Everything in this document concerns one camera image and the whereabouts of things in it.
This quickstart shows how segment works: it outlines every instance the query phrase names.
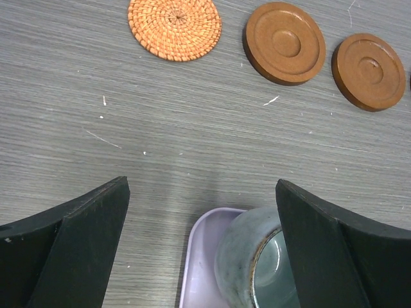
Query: round wooden coaster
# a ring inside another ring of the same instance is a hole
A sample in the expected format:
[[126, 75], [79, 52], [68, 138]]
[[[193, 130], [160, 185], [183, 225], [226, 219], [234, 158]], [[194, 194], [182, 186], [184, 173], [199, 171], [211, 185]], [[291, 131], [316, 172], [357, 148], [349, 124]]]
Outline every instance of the round wooden coaster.
[[405, 91], [405, 72], [396, 52], [382, 39], [359, 33], [333, 54], [332, 70], [341, 93], [368, 111], [394, 106]]
[[131, 0], [128, 24], [144, 48], [171, 61], [204, 56], [222, 30], [212, 0]]
[[306, 12], [288, 3], [257, 8], [245, 27], [243, 45], [254, 68], [282, 85], [310, 80], [326, 59], [320, 28]]

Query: wicker trivet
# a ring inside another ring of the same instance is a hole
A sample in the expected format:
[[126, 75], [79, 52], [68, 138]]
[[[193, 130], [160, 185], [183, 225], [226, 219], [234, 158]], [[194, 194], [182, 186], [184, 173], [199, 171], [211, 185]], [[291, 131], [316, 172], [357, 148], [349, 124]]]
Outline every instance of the wicker trivet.
[[131, 0], [128, 23], [144, 48], [171, 61], [204, 56], [222, 29], [212, 0]]

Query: wood grain surface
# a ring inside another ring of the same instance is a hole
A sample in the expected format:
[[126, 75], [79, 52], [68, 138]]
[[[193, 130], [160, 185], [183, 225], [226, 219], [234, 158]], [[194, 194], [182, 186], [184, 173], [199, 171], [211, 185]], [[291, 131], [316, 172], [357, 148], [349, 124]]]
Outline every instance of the wood grain surface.
[[279, 178], [411, 229], [409, 87], [368, 113], [331, 75], [338, 43], [369, 32], [396, 50], [408, 85], [411, 6], [290, 2], [317, 21], [328, 51], [298, 87], [269, 82], [244, 55], [241, 31], [263, 0], [216, 0], [221, 39], [186, 63], [136, 42], [127, 0], [0, 0], [0, 224], [127, 175], [104, 307], [174, 307], [194, 222], [215, 207], [275, 205]]

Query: cup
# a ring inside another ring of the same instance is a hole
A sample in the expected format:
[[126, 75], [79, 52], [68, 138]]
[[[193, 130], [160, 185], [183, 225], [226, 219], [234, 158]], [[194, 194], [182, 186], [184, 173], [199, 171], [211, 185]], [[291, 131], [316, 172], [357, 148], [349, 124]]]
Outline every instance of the cup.
[[277, 208], [240, 214], [218, 243], [214, 272], [231, 308], [299, 308]]

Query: lavender plastic bin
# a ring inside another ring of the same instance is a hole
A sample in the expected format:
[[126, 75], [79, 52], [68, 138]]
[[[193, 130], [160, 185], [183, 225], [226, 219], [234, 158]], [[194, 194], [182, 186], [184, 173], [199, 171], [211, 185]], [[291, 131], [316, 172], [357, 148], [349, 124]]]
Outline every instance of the lavender plastic bin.
[[214, 257], [225, 229], [242, 212], [220, 207], [206, 212], [194, 224], [188, 239], [180, 308], [229, 308], [218, 290]]

